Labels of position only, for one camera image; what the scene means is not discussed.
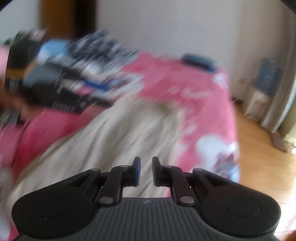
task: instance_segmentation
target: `circular cover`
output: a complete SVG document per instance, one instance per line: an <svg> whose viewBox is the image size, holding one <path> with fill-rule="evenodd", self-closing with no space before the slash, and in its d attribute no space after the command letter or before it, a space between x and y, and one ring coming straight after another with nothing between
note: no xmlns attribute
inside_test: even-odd
<svg viewBox="0 0 296 241"><path fill-rule="evenodd" d="M92 202L77 187L47 187L20 198L12 209L20 233L58 238L80 230L93 213Z"/></svg>
<svg viewBox="0 0 296 241"><path fill-rule="evenodd" d="M271 233L281 217L274 199L242 186L215 187L202 201L200 211L210 226L236 237Z"/></svg>

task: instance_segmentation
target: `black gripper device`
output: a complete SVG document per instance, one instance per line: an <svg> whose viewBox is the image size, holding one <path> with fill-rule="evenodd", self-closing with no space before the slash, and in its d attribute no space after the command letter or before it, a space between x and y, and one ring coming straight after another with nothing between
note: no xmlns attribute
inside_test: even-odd
<svg viewBox="0 0 296 241"><path fill-rule="evenodd" d="M192 173L152 159L156 187L170 198L125 198L141 161L91 169L20 198L12 209L17 241L277 240L281 210L271 197L206 170Z"/></svg>

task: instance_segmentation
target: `ribbed gray surface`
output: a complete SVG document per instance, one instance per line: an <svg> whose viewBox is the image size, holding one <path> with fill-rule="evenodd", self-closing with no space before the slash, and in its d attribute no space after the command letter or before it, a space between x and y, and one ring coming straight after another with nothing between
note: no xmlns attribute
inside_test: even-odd
<svg viewBox="0 0 296 241"><path fill-rule="evenodd" d="M39 239L21 236L17 241ZM196 211L176 205L171 198L123 198L119 205L102 208L83 230L55 241L223 241L247 240L218 232ZM266 235L248 240L277 240Z"/></svg>

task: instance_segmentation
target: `bed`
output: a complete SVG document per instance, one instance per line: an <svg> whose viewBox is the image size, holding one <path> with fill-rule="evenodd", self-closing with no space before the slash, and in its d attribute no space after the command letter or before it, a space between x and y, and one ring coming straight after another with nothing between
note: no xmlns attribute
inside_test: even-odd
<svg viewBox="0 0 296 241"><path fill-rule="evenodd" d="M175 166L185 172L200 167L239 182L236 119L225 71L219 69L212 74L178 59L149 53L141 53L121 71L141 76L136 83L139 98L173 102L180 111L183 120ZM0 151L7 156L3 167L10 169L16 181L55 141L87 126L102 111L103 108L89 107L77 115L44 109L23 126L6 127L0 139ZM13 224L7 223L0 240L12 240L16 236Z"/></svg>

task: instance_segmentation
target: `silver screw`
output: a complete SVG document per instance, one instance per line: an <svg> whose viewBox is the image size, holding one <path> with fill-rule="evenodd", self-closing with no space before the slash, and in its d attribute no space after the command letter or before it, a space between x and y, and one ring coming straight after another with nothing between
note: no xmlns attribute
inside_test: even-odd
<svg viewBox="0 0 296 241"><path fill-rule="evenodd" d="M182 203L193 203L194 202L194 198L190 197L190 196L184 196L180 198L180 201Z"/></svg>
<svg viewBox="0 0 296 241"><path fill-rule="evenodd" d="M101 197L99 201L102 204L110 204L114 201L114 199L111 197Z"/></svg>

